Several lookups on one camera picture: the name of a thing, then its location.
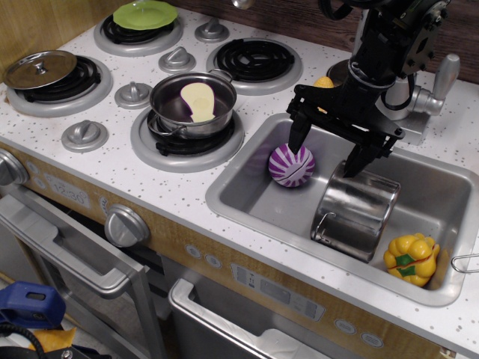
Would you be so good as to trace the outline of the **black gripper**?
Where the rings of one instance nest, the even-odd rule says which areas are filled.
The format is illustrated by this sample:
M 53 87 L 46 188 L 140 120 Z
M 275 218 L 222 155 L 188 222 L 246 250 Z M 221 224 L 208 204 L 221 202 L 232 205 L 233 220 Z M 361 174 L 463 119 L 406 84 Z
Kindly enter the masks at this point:
M 313 125 L 331 132 L 349 142 L 354 148 L 344 164 L 345 178 L 358 175 L 377 154 L 389 154 L 396 141 L 404 137 L 403 130 L 387 120 L 374 126 L 369 113 L 386 86 L 375 86 L 348 75 L 345 82 L 333 89 L 297 85 L 294 98 L 287 108 L 293 123 L 288 147 L 297 154 Z M 314 100 L 332 95 L 334 102 L 328 114 L 317 110 Z

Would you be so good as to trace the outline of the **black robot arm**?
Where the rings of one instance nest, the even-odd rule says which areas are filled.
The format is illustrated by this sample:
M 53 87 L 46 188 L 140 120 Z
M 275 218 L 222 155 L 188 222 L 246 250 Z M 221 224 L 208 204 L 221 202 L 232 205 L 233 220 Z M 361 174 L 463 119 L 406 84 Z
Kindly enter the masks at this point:
M 287 113 L 293 121 L 288 147 L 298 153 L 312 126 L 354 143 L 344 175 L 354 177 L 374 159 L 387 157 L 404 131 L 377 107 L 397 79 L 413 79 L 434 57 L 439 28 L 448 16 L 447 1 L 345 1 L 331 11 L 341 19 L 352 8 L 366 11 L 360 45 L 347 63 L 344 82 L 335 88 L 297 85 Z

